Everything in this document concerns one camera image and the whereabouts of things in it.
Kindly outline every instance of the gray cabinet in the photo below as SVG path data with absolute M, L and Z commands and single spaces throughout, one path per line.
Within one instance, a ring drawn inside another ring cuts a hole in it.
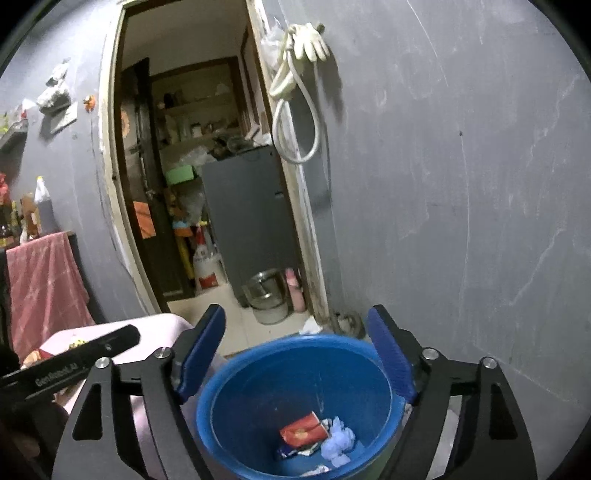
M 296 233 L 277 153 L 261 147 L 203 166 L 205 197 L 234 294 L 269 268 L 298 267 Z

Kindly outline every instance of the white door frame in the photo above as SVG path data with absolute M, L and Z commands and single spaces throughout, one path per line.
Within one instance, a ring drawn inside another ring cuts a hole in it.
M 255 5 L 255 0 L 245 1 L 248 8 L 249 21 L 252 25 L 256 51 L 260 56 L 260 39 L 263 35 L 261 28 L 262 25 L 267 25 L 267 19 L 262 18 L 265 14 L 260 2 L 257 2 Z M 126 0 L 119 3 L 116 6 L 115 17 L 106 35 L 99 80 L 99 138 L 103 152 L 103 176 L 107 195 L 109 196 L 110 213 L 115 228 L 115 235 L 119 240 L 119 247 L 121 248 L 127 270 L 135 284 L 138 297 L 143 303 L 146 312 L 148 314 L 154 314 L 160 312 L 160 307 L 148 281 L 148 276 L 142 265 L 131 231 L 131 224 L 127 210 L 125 209 L 123 191 L 119 181 L 115 149 L 115 68 L 117 59 L 119 58 L 119 51 L 123 46 L 121 43 L 121 33 L 126 21 L 127 9 L 143 3 L 149 4 L 151 0 Z M 262 71 L 266 94 L 270 85 L 270 76 L 264 66 Z M 269 104 L 271 108 L 274 108 L 275 102 L 271 98 L 269 98 Z M 284 160 L 282 160 L 281 164 L 287 183 L 287 191 L 295 220 L 295 229 L 301 248 L 307 284 L 310 289 L 311 310 L 319 323 L 327 323 L 329 321 L 328 298 L 324 286 L 318 241 L 311 214 L 306 180 L 301 167 L 288 164 Z

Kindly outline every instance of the bucket rim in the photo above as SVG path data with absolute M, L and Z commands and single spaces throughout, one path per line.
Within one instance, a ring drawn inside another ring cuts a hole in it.
M 217 396 L 234 375 L 248 367 L 251 363 L 273 353 L 285 352 L 305 346 L 316 348 L 342 348 L 366 357 L 382 372 L 382 375 L 388 383 L 392 398 L 390 411 L 388 412 L 388 417 L 384 426 L 374 441 L 369 446 L 365 447 L 363 454 L 337 469 L 331 469 L 329 472 L 315 475 L 315 478 L 322 480 L 336 480 L 338 478 L 346 478 L 358 473 L 371 464 L 394 437 L 404 414 L 405 400 L 396 395 L 392 389 L 392 385 L 373 345 L 364 340 L 357 340 L 334 334 L 301 335 L 274 340 L 272 342 L 264 343 L 263 345 L 258 345 L 231 359 L 206 383 L 203 387 L 199 401 L 197 402 L 195 415 L 197 435 L 199 435 L 203 445 L 214 460 L 221 463 L 226 469 L 230 470 L 239 478 L 247 480 L 278 480 L 295 477 L 273 475 L 271 473 L 252 469 L 240 463 L 231 453 L 222 447 L 212 426 L 211 412 Z

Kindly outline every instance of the ceiling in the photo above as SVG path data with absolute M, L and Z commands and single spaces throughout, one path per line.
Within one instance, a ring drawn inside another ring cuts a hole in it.
M 188 26 L 223 24 L 242 26 L 246 21 L 244 0 L 181 0 L 153 8 L 129 19 L 125 50 L 150 43 Z

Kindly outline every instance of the blue trash bin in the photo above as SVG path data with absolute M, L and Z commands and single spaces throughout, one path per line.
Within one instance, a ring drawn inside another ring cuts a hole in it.
M 320 451 L 276 460 L 279 430 L 316 412 L 338 416 L 357 436 L 351 462 L 335 469 Z M 377 478 L 394 445 L 404 399 L 393 392 L 374 347 L 337 335 L 266 343 L 226 364 L 205 385 L 196 414 L 208 452 L 245 480 L 299 477 L 325 464 L 323 480 Z

